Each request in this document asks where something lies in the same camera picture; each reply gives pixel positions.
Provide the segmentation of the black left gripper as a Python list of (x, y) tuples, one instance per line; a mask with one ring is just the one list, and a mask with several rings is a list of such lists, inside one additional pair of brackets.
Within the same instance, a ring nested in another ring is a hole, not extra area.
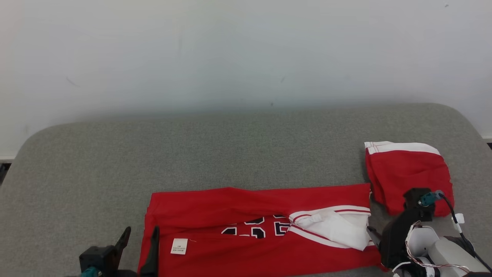
[[(115, 266), (118, 267), (121, 261), (123, 250), (130, 240), (131, 227), (125, 228), (124, 232), (114, 245)], [(150, 249), (144, 265), (140, 268), (140, 273), (128, 269), (116, 269), (111, 273), (111, 277), (158, 277), (159, 275), (159, 248), (160, 248), (160, 228), (155, 226), (150, 239)]]

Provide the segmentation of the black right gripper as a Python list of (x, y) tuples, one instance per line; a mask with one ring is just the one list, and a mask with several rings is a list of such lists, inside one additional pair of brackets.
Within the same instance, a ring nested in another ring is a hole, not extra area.
[[(371, 241), (379, 249), (381, 264), (390, 270), (423, 270), (408, 255), (406, 239), (414, 223), (431, 222), (433, 217), (434, 209), (405, 209), (385, 226), (382, 234), (376, 228), (367, 226)], [(429, 256), (429, 249), (434, 243), (435, 231), (421, 227), (411, 234), (409, 248), (417, 261), (432, 264), (434, 262)]]

